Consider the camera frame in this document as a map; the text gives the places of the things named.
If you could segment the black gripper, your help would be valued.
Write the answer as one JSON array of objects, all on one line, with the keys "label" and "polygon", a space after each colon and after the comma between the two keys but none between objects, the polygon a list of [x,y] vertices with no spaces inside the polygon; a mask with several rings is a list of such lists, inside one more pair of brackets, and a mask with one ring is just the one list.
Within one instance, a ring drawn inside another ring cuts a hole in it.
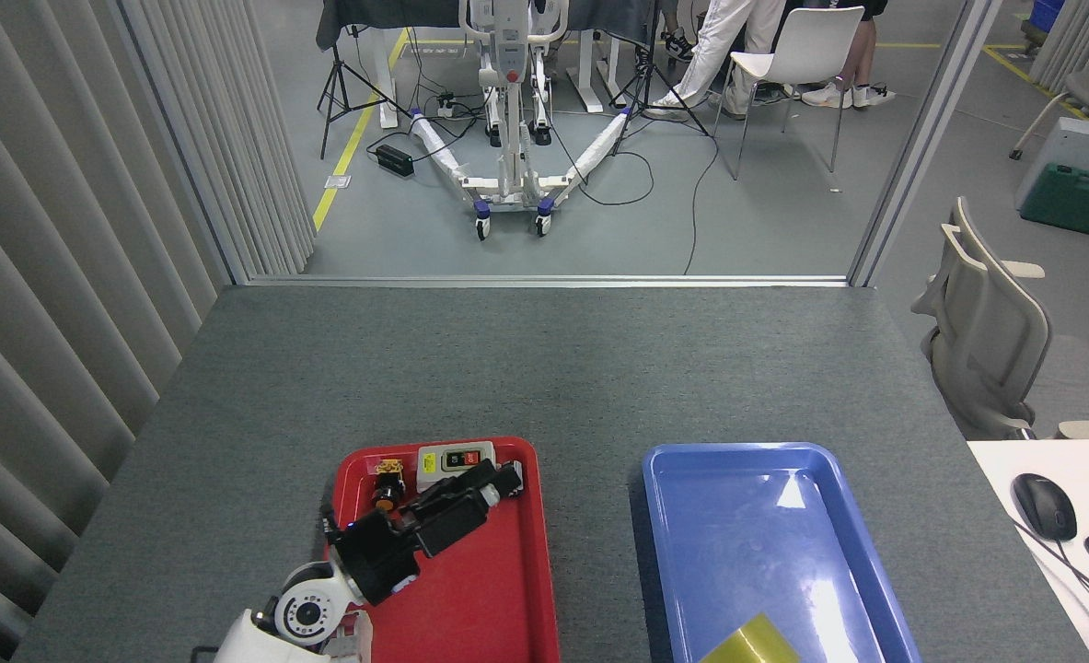
[{"label": "black gripper", "polygon": [[503,498],[493,486],[498,471],[493,461],[484,459],[426,488],[392,516],[375,507],[342,529],[335,511],[325,505],[325,538],[365,603],[376,607],[418,578],[415,551],[432,558],[488,520],[488,512]]}]

